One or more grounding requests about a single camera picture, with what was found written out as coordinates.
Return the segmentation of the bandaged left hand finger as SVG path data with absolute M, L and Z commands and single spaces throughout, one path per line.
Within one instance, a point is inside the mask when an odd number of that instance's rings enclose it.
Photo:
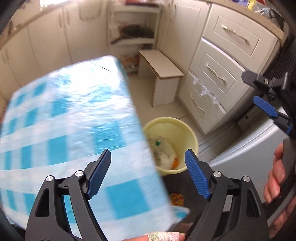
M 123 241 L 184 241 L 185 239 L 186 234 L 182 232 L 150 232 Z

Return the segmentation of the person's right hand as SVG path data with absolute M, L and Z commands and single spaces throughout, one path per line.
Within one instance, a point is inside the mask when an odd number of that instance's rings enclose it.
M 280 194 L 280 185 L 285 180 L 285 168 L 282 163 L 283 144 L 280 144 L 274 152 L 273 169 L 269 172 L 267 183 L 264 186 L 264 198 L 269 204 Z M 289 203 L 282 214 L 273 222 L 269 228 L 269 236 L 274 237 L 282 228 L 295 207 L 295 197 Z

